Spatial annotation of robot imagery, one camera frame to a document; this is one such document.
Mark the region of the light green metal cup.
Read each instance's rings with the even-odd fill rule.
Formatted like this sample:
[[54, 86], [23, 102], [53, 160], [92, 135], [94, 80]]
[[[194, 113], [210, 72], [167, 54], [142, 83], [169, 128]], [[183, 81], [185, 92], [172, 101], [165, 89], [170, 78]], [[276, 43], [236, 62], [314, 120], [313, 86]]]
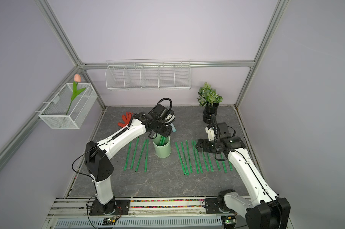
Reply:
[[165, 145], [158, 146], [160, 142], [160, 138], [162, 135], [155, 134], [154, 138], [152, 139], [152, 143], [154, 145], [155, 153], [159, 158], [167, 158], [171, 154], [171, 139], [170, 137], [166, 137]]

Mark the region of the fourteenth green straw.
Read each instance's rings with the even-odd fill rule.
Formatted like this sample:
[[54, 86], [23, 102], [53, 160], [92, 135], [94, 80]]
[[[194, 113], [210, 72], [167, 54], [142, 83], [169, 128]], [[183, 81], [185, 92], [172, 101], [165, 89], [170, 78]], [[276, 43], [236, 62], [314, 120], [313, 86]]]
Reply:
[[132, 155], [132, 162], [131, 162], [130, 169], [132, 169], [133, 166], [134, 166], [134, 161], [135, 161], [136, 153], [137, 153], [138, 146], [139, 146], [139, 139], [140, 139], [140, 138], [137, 137], [137, 140], [136, 140], [136, 143], [135, 143], [134, 152], [133, 152], [133, 155]]

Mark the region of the twelfth green straw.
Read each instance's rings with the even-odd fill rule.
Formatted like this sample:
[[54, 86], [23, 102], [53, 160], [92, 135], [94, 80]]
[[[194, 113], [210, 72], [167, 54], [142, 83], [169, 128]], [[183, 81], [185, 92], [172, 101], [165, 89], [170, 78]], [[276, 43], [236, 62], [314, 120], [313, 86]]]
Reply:
[[145, 154], [144, 172], [147, 172], [147, 165], [148, 165], [148, 151], [149, 151], [149, 139], [147, 139], [147, 142], [146, 142], [146, 154]]

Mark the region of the thirteenth green straw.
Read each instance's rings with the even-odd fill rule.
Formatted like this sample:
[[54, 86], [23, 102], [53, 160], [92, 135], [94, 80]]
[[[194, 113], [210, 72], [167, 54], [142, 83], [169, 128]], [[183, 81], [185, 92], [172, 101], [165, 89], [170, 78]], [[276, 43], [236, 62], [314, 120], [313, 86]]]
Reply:
[[142, 150], [140, 152], [140, 155], [139, 155], [139, 158], [138, 158], [138, 161], [137, 161], [137, 166], [136, 166], [135, 172], [138, 172], [138, 169], [139, 169], [139, 166], [140, 166], [140, 163], [141, 163], [141, 160], [142, 160], [142, 156], [143, 156], [143, 153], [145, 151], [146, 144], [147, 144], [147, 140], [145, 140], [144, 143], [143, 143], [143, 147], [142, 147]]

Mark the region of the fifteenth green straw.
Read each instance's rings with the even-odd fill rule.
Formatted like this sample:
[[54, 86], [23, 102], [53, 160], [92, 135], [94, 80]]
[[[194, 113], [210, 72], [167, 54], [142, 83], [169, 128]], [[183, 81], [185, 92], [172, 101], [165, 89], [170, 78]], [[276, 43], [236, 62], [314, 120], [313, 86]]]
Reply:
[[124, 171], [127, 170], [131, 147], [132, 147], [132, 142], [130, 142], [128, 146], [127, 156], [126, 156], [125, 165], [124, 165]]

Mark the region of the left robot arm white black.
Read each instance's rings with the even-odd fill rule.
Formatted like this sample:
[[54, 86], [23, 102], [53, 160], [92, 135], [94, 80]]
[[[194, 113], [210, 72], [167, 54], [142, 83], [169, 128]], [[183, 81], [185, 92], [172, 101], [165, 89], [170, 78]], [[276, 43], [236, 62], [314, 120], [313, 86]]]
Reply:
[[158, 136], [169, 137], [173, 130], [171, 124], [175, 120], [172, 106], [170, 98], [163, 98], [150, 112], [133, 114], [127, 125], [111, 136], [97, 143], [90, 141], [86, 144], [84, 163], [94, 182], [96, 198], [104, 212], [114, 211], [116, 205], [111, 184], [114, 171], [111, 159], [127, 144], [145, 133], [149, 134], [150, 139]]

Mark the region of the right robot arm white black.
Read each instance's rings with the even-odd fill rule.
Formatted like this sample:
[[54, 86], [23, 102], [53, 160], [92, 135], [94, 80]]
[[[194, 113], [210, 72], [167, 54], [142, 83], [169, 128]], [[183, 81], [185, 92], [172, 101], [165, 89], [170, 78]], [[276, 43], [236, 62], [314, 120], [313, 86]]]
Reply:
[[205, 129], [208, 138], [200, 138], [198, 152], [224, 155], [235, 167], [250, 199], [235, 190], [219, 192], [217, 207], [224, 213], [234, 211], [244, 217], [250, 229], [287, 228], [291, 206], [286, 198], [274, 192], [255, 167], [243, 140], [231, 134], [226, 123], [209, 124]]

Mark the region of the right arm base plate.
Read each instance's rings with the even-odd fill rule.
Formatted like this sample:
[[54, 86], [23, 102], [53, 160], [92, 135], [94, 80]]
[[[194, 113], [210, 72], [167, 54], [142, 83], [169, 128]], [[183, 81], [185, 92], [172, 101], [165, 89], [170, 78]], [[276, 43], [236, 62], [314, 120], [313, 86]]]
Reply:
[[202, 201], [202, 207], [207, 214], [235, 214], [233, 210], [224, 210], [217, 198], [206, 198]]

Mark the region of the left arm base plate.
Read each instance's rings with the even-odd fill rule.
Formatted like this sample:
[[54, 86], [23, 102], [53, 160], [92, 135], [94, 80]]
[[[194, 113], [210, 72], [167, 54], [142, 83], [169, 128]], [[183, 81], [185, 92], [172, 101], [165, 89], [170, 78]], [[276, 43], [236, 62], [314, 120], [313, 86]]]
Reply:
[[89, 214], [91, 216], [103, 215], [127, 215], [131, 201], [129, 199], [117, 199], [113, 204], [102, 205], [98, 200], [90, 202]]

